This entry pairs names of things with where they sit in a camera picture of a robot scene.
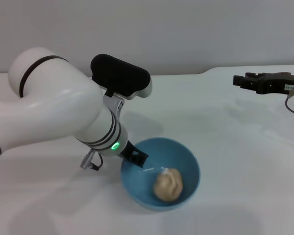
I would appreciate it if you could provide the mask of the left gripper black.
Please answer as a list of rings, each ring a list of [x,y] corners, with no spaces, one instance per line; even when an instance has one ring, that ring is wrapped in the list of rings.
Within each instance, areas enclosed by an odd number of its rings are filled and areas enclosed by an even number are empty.
[[[137,149],[130,141],[127,141],[124,149],[119,154],[119,157],[132,162],[140,168],[143,168],[149,155]]]

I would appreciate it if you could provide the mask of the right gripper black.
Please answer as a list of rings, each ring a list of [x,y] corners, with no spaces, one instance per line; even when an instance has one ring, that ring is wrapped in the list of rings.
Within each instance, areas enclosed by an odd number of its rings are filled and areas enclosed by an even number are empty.
[[[233,76],[233,85],[257,94],[288,94],[294,90],[294,75],[289,72],[264,73],[259,78],[259,74],[247,72],[245,76]]]

